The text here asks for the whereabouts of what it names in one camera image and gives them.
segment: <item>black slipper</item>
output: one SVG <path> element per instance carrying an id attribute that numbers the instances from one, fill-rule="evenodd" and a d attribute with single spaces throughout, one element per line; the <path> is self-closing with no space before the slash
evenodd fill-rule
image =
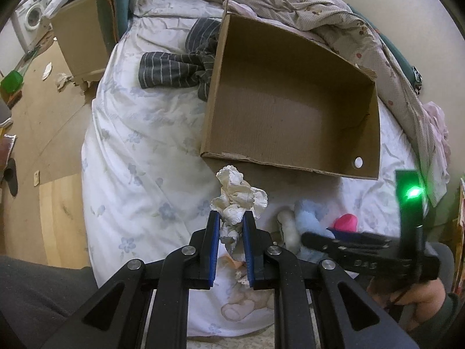
<path id="1" fill-rule="evenodd" d="M 6 164 L 3 179 L 8 183 L 11 195 L 16 197 L 16 194 L 18 194 L 18 179 L 16 177 L 16 162 L 13 158 L 10 158 Z"/>

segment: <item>blanket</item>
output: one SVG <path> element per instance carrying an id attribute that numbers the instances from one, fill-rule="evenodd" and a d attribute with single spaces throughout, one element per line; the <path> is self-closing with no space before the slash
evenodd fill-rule
<path id="1" fill-rule="evenodd" d="M 225 0 L 206 0 L 222 3 Z M 342 0 L 233 0 L 246 4 L 262 18 L 301 31 L 313 31 L 345 60 L 372 69 L 378 97 L 405 131 L 419 157 L 428 197 L 436 206 L 449 181 L 445 151 L 435 140 L 434 127 L 395 57 L 369 23 Z"/>

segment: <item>hole in cardboard box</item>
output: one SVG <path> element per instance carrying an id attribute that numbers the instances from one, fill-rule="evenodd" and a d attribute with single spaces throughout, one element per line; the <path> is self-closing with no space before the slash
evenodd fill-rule
<path id="1" fill-rule="evenodd" d="M 362 165 L 363 165 L 363 160 L 361 157 L 357 157 L 354 161 L 353 161 L 353 166 L 354 168 L 362 168 Z"/>

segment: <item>open cardboard box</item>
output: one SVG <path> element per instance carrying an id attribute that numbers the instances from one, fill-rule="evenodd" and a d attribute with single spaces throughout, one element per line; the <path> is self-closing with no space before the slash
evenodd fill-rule
<path id="1" fill-rule="evenodd" d="M 377 179 L 374 82 L 297 34 L 234 14 L 223 19 L 201 155 Z"/>

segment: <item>green light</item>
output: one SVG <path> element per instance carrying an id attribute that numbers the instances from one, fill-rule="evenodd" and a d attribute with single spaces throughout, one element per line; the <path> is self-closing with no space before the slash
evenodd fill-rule
<path id="1" fill-rule="evenodd" d="M 419 197 L 423 192 L 422 187 L 418 186 L 413 186 L 410 189 L 407 190 L 407 199 L 409 200 L 410 198 L 417 198 Z"/>

